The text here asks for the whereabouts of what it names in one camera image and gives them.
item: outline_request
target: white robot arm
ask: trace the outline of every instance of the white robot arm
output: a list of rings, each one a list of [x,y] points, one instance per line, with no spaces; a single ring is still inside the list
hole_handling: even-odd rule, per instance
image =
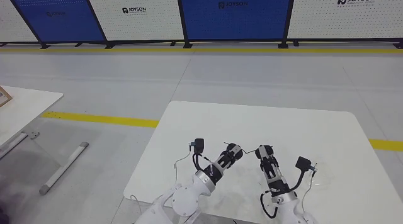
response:
[[[255,150],[255,154],[256,157],[260,159],[260,168],[266,177],[270,189],[260,195],[260,203],[266,215],[271,219],[274,219],[277,216],[280,219],[281,224],[318,224],[311,214],[307,212],[299,212],[297,206],[300,200],[294,191],[301,184],[305,172],[312,170],[312,177],[317,172],[317,169],[311,166],[311,162],[303,157],[298,158],[295,167],[301,170],[301,175],[297,184],[290,189],[285,178],[281,174],[271,146],[260,145],[259,148]],[[273,215],[270,215],[264,207],[263,196],[267,193],[271,193],[271,201],[276,205]]]
[[[204,140],[198,138],[192,144],[195,147],[193,163],[197,172],[192,175],[191,182],[185,186],[177,184],[154,200],[152,206],[140,216],[135,224],[173,224],[164,211],[164,205],[170,198],[172,198],[173,210],[182,217],[181,223],[193,223],[200,214],[198,207],[200,195],[210,196],[215,190],[216,183],[224,175],[224,170],[230,168],[243,155],[241,147],[231,143],[214,163],[210,163],[208,167],[201,169],[198,158],[207,159],[202,156]]]

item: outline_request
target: yellow floor line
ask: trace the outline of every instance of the yellow floor line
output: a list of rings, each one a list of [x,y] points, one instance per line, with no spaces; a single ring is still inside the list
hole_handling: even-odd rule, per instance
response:
[[[393,150],[403,152],[403,141],[388,141],[379,139],[370,139],[372,148],[377,150]]]
[[[403,53],[403,50],[399,49],[343,49],[343,48],[289,48],[289,49],[279,49],[279,48],[0,48],[0,52],[58,52],[58,53],[79,53],[79,52],[230,52],[230,53]]]
[[[61,119],[61,120],[72,120],[72,121],[87,121],[92,123],[110,123],[113,125],[129,125],[129,126],[148,127],[148,128],[157,128],[159,122],[158,120],[64,113],[56,111],[48,111],[44,113],[42,117]],[[403,141],[389,141],[379,139],[369,139],[369,141],[374,149],[403,152]]]
[[[110,123],[113,125],[130,125],[138,127],[157,128],[157,120],[137,119],[137,118],[119,118],[114,116],[86,115],[75,113],[63,113],[48,111],[42,115],[43,118],[55,118],[73,121],[88,121],[93,123]]]

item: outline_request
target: white table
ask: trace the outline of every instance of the white table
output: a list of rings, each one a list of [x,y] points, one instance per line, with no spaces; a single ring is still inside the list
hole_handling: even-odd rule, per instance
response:
[[[13,99],[0,107],[0,158],[26,137],[32,140],[39,136],[29,124],[63,97],[61,93],[2,86]],[[59,177],[69,168],[80,153],[88,146],[82,143],[69,157],[65,165],[60,165],[56,173],[41,187],[40,194],[46,194]]]
[[[151,203],[175,184],[175,160],[188,153],[188,143],[205,139],[205,154],[215,160],[234,142],[244,150],[272,145],[290,187],[296,183],[298,156],[318,162],[305,209],[319,223],[398,224],[403,203],[355,116],[348,112],[270,108],[173,101],[167,107],[137,164],[124,195]],[[178,182],[195,172],[191,156],[178,164]],[[308,188],[305,175],[297,193]],[[244,155],[202,197],[204,213],[253,223],[271,223],[259,195],[267,190],[259,160]]]

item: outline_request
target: pegboard panel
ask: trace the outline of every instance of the pegboard panel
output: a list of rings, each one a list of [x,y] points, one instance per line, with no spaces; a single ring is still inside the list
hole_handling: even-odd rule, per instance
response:
[[[15,0],[43,42],[103,41],[86,0]]]
[[[295,0],[288,38],[403,37],[403,0]]]
[[[37,42],[10,0],[0,0],[0,42]]]
[[[190,40],[280,39],[289,0],[182,0]]]
[[[183,40],[178,0],[90,0],[108,40]]]

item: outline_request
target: gray floor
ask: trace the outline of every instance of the gray floor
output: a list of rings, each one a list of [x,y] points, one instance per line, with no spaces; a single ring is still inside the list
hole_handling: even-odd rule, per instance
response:
[[[262,47],[194,47],[230,46]],[[334,47],[392,48],[386,43]],[[0,84],[64,93],[53,111],[158,120],[172,100],[328,109],[354,113],[368,138],[388,140],[403,140],[402,69],[401,54],[0,54]],[[12,223],[127,224],[138,218],[138,206],[123,199],[123,190],[153,129],[43,118],[34,126],[45,152],[25,140],[0,161],[0,200]],[[83,141],[90,147],[46,196],[39,196],[39,187],[57,169],[46,152],[63,162]],[[403,198],[403,152],[376,153]],[[198,223],[233,222],[203,215]]]

